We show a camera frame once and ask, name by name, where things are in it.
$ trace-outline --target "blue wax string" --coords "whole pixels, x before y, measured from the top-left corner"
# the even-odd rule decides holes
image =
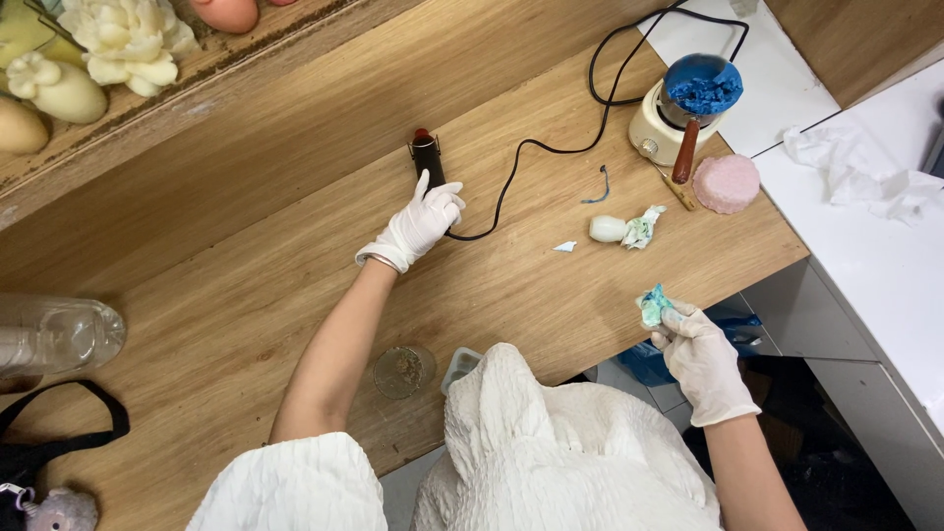
[[[610,195],[610,173],[606,171],[606,164],[599,168],[599,171],[603,172],[603,175],[606,176],[606,193],[603,194],[603,197],[599,199],[582,199],[581,203],[599,203],[607,196]]]

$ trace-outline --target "pink wax piece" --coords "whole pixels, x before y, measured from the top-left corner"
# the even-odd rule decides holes
[[[695,197],[720,214],[734,214],[748,208],[761,190],[761,174],[754,161],[744,155],[705,159],[692,180]]]

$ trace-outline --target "black power cord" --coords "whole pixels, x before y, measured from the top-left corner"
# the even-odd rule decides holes
[[[521,143],[518,144],[517,151],[514,153],[514,166],[512,166],[512,173],[511,175],[508,176],[508,180],[505,181],[505,185],[501,188],[501,194],[498,195],[498,202],[495,205],[495,219],[492,221],[492,228],[489,229],[488,231],[485,231],[481,234],[476,234],[474,236],[460,236],[459,234],[453,234],[451,231],[446,231],[446,236],[454,240],[471,242],[474,240],[478,240],[480,238],[484,238],[485,236],[491,234],[492,231],[495,230],[495,228],[498,226],[498,217],[501,214],[501,202],[505,199],[505,194],[508,192],[508,187],[512,185],[514,174],[518,171],[518,160],[521,157],[522,147],[524,147],[527,144],[534,144],[535,146],[538,146],[544,149],[545,151],[556,153],[558,155],[573,155],[575,153],[583,153],[584,151],[589,151],[593,149],[594,147],[596,147],[597,144],[599,144],[599,140],[603,138],[603,131],[606,129],[606,121],[610,117],[610,109],[612,107],[615,107],[617,105],[630,105],[632,103],[639,103],[640,101],[643,100],[642,96],[634,97],[630,99],[621,99],[617,101],[614,101],[613,98],[616,96],[616,87],[619,86],[619,78],[623,75],[623,70],[626,69],[626,65],[629,64],[632,57],[635,56],[636,52],[639,51],[639,48],[642,47],[643,43],[649,37],[649,34],[652,32],[652,30],[655,29],[657,25],[659,25],[659,22],[661,22],[663,17],[665,17],[668,13],[681,13],[683,15],[687,15],[687,16],[690,16],[699,20],[703,20],[705,22],[711,22],[715,24],[724,24],[728,26],[740,26],[744,28],[744,31],[741,32],[741,38],[740,40],[738,40],[737,46],[734,47],[734,51],[731,53],[731,58],[729,59],[731,62],[734,62],[734,58],[737,56],[737,52],[740,51],[741,45],[744,44],[744,39],[748,36],[748,31],[750,30],[750,26],[748,26],[746,23],[743,23],[739,20],[718,19],[715,17],[710,17],[708,15],[702,15],[701,13],[696,13],[694,11],[689,11],[688,9],[679,8],[680,5],[684,4],[687,1],[688,0],[678,0],[677,2],[675,2],[674,4],[672,4],[671,6],[667,8],[656,9],[652,13],[644,16],[643,18],[637,20],[636,22],[633,22],[632,24],[627,24],[625,26],[618,27],[617,29],[614,29],[613,31],[611,31],[610,34],[607,35],[605,39],[603,39],[603,41],[599,44],[599,46],[597,46],[597,51],[594,52],[593,58],[590,59],[590,71],[589,71],[590,94],[599,103],[603,104],[603,120],[602,122],[600,122],[597,138],[594,139],[594,141],[590,144],[590,146],[587,146],[583,149],[556,149],[554,147],[548,146],[547,144],[544,144],[533,138],[522,140]],[[616,78],[613,81],[613,89],[610,90],[610,97],[608,97],[607,99],[603,99],[602,97],[599,96],[599,94],[597,94],[597,88],[593,82],[594,68],[597,65],[597,57],[599,57],[599,53],[603,51],[603,47],[606,46],[606,43],[608,43],[610,39],[612,39],[617,34],[622,33],[623,31],[626,31],[629,29],[633,29],[634,27],[639,26],[640,24],[646,22],[648,19],[655,16],[658,16],[659,18],[657,18],[656,21],[652,23],[652,27],[650,27],[649,31],[647,31],[646,34],[643,35],[643,38],[639,40],[639,43],[636,45],[635,48],[632,49],[632,52],[630,52],[630,55],[626,58],[626,60],[623,61],[623,64],[619,67],[619,71],[616,73]]]

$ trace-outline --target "person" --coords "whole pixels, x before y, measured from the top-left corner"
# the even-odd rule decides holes
[[[387,528],[380,483],[345,428],[397,275],[460,220],[462,185],[424,197],[428,179],[357,254],[362,269],[298,360],[269,446],[219,474],[188,530]],[[605,385],[540,385],[502,343],[449,388],[447,450],[420,486],[413,529],[805,529],[736,352],[701,310],[674,306],[652,340],[704,427],[714,484],[653,407]]]

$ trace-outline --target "plush toy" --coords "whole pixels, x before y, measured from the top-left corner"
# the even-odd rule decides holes
[[[23,503],[26,531],[93,531],[98,523],[95,499],[66,487],[53,488],[36,505]]]

